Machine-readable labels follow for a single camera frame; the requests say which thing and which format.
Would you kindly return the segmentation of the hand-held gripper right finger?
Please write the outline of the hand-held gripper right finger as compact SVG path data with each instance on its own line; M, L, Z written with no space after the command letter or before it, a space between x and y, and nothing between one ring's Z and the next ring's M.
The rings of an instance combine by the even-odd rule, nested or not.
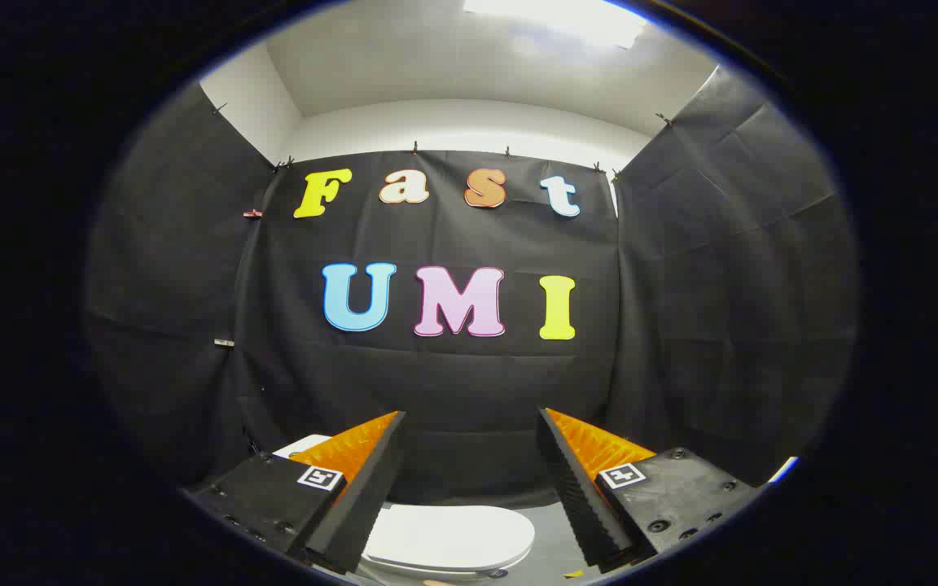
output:
M688 448L648 448L550 408L537 449L585 563L602 571L679 549L729 522L759 495Z

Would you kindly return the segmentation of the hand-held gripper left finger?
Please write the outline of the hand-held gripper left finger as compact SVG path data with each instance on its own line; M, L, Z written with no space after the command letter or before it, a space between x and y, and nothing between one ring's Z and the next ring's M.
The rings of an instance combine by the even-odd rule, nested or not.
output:
M405 416L381 415L287 456L250 456L190 497L279 555L353 571L401 471Z

